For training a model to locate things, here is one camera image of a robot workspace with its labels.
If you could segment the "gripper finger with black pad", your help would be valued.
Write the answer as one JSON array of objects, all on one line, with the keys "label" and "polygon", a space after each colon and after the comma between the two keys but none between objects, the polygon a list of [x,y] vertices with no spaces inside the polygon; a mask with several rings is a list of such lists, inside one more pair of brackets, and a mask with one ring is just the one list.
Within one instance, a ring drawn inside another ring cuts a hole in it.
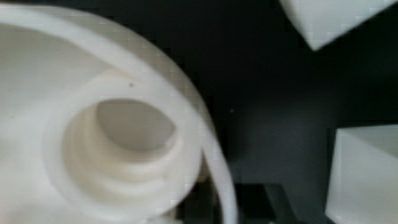
[{"label": "gripper finger with black pad", "polygon": [[237,224],[301,224],[278,184],[236,185]]}]

